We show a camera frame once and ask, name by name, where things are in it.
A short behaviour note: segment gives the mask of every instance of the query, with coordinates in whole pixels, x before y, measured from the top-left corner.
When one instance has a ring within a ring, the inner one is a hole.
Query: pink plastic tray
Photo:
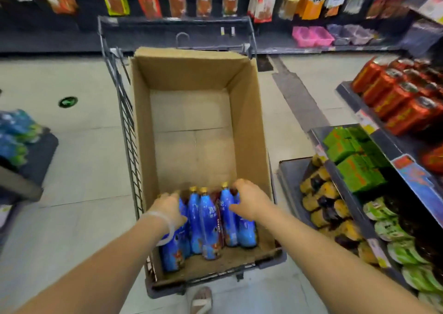
[[[315,39],[316,46],[330,46],[334,41],[334,37],[324,27],[311,26],[309,33]]]
[[[292,29],[292,37],[299,44],[299,47],[314,47],[316,38],[312,36],[307,27],[295,26]]]

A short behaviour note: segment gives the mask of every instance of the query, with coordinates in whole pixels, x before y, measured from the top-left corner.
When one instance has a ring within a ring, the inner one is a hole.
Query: foot
[[[207,314],[212,308],[212,292],[209,287],[202,287],[192,298],[191,314]]]

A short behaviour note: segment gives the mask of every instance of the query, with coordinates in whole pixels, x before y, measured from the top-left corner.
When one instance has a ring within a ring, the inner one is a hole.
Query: cardboard box
[[[144,209],[157,195],[189,186],[219,188],[237,177],[272,198],[255,60],[233,52],[139,48],[131,60]],[[257,225],[254,249],[223,248],[207,261],[194,255],[174,273],[151,257],[154,286],[220,273],[280,253]]]

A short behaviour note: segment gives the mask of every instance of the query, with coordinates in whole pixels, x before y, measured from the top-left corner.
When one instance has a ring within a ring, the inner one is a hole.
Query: metal cart frame
[[[120,118],[123,131],[123,139],[125,142],[125,152],[128,161],[129,169],[129,179],[131,183],[132,197],[134,200],[134,208],[136,211],[136,219],[138,220],[140,215],[144,213],[143,203],[142,203],[142,191],[141,191],[141,174],[139,170],[139,160],[137,155],[137,145],[136,145],[136,133],[134,128],[133,119],[133,109],[132,104],[129,100],[128,94],[125,91],[123,84],[123,79],[119,71],[119,64],[123,68],[123,71],[128,79],[129,84],[131,80],[129,73],[126,69],[124,63],[123,50],[119,47],[110,48],[105,35],[105,26],[111,26],[114,29],[116,27],[124,26],[165,26],[171,28],[172,26],[180,24],[181,26],[189,26],[190,28],[194,26],[220,26],[229,28],[231,26],[245,26],[247,29],[247,37],[249,42],[242,43],[240,45],[233,44],[216,44],[210,46],[191,46],[191,45],[179,45],[179,39],[185,37],[189,43],[191,43],[191,36],[185,32],[180,31],[175,35],[175,48],[180,49],[197,49],[197,50],[231,50],[236,51],[241,54],[247,55],[249,58],[257,57],[257,44],[255,42],[254,31],[252,28],[252,22],[249,17],[242,18],[219,18],[219,19],[209,19],[202,20],[197,18],[192,19],[176,19],[176,18],[164,18],[158,20],[147,20],[146,18],[136,18],[136,17],[121,17],[121,18],[111,18],[111,17],[98,17],[98,33],[100,35],[100,42],[102,45],[102,54],[105,60],[106,66],[108,67],[109,74],[114,82],[115,88],[117,90],[118,104],[120,110]],[[202,283],[207,283],[219,278],[227,277],[230,275],[235,275],[238,280],[243,279],[243,272],[251,270],[254,268],[266,268],[269,266],[274,266],[280,264],[286,260],[286,253],[283,250],[279,250],[279,253],[275,257],[270,257],[265,260],[256,261],[252,264],[245,264],[222,273],[213,273],[202,278],[196,278],[187,282],[180,284],[165,285],[154,287],[153,283],[157,280],[156,272],[154,270],[153,264],[150,258],[147,258],[146,264],[144,265],[146,273],[146,289],[147,294],[150,298],[160,298],[171,294],[184,294],[186,289],[191,286],[195,286]]]

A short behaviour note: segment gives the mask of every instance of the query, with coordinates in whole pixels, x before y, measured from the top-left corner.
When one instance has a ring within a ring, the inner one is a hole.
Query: white wristband
[[[168,227],[169,227],[169,234],[166,238],[159,241],[157,243],[157,246],[162,246],[166,243],[169,243],[171,241],[171,239],[173,239],[174,232],[175,232],[174,224],[170,221],[170,219],[165,214],[158,212],[158,211],[148,211],[143,214],[143,216],[145,216],[145,215],[146,216],[147,215],[157,216],[157,217],[163,218],[166,221],[166,223],[168,224]]]

